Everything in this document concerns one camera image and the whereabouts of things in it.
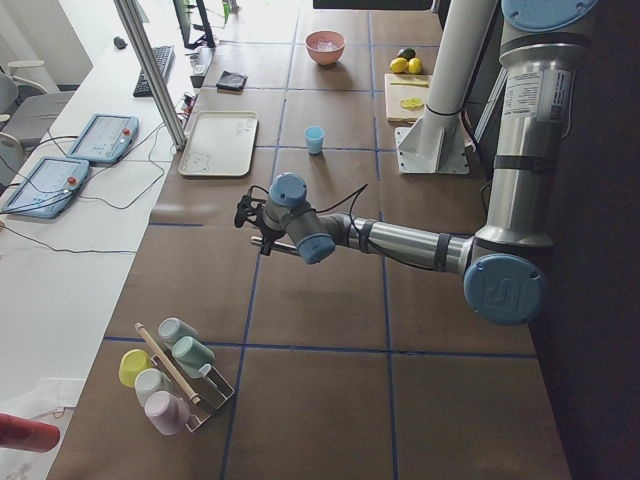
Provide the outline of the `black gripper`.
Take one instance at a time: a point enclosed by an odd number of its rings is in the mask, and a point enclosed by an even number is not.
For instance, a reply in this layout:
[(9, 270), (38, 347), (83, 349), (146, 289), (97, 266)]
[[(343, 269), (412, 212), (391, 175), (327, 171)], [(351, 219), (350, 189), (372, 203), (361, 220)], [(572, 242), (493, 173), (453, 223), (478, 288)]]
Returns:
[(260, 254), (270, 256), (273, 247), (272, 240), (281, 239), (285, 235), (285, 231), (277, 222), (273, 222), (265, 212), (257, 214), (257, 227), (264, 237), (261, 239)]

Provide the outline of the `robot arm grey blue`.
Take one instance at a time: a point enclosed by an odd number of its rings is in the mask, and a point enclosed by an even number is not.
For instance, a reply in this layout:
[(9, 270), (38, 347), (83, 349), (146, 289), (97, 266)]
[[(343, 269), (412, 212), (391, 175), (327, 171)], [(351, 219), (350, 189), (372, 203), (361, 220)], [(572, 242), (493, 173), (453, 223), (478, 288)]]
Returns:
[[(499, 325), (536, 319), (547, 298), (545, 270), (553, 243), (546, 213), (575, 71), (590, 43), (594, 1), (455, 1), (450, 5), (424, 113), (396, 130), (402, 174), (428, 176), (425, 203), (410, 209), (443, 232), (351, 213), (323, 215), (306, 182), (278, 175), (263, 200), (243, 199), (238, 222), (259, 230), (262, 254), (286, 252), (315, 264), (337, 247), (401, 264), (458, 274), (470, 308)], [(471, 203), (459, 176), (469, 170), (464, 109), (485, 41), (503, 19), (494, 92), (503, 100), (486, 209)]]

